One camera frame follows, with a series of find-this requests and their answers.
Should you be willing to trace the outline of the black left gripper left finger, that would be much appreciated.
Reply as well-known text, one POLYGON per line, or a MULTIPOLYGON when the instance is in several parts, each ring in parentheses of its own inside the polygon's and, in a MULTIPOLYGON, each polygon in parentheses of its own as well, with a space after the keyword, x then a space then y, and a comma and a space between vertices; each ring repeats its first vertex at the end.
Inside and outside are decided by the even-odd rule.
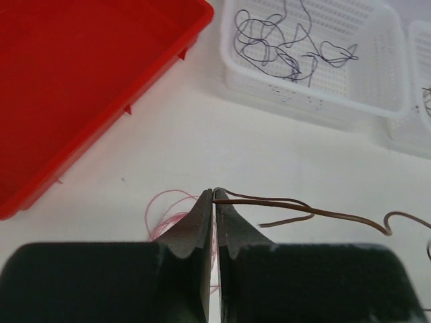
POLYGON ((150 242, 21 246, 1 271, 1 321, 208 321, 212 198, 150 242))

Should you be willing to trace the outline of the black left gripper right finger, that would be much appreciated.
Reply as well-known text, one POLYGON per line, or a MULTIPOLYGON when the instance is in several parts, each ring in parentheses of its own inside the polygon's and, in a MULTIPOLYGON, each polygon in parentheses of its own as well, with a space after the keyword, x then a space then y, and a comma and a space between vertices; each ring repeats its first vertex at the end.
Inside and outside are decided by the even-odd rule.
POLYGON ((362 223, 382 223, 314 209, 295 199, 213 192, 222 322, 426 322, 424 308, 397 256, 378 244, 283 244, 263 235, 236 205, 259 205, 362 223))

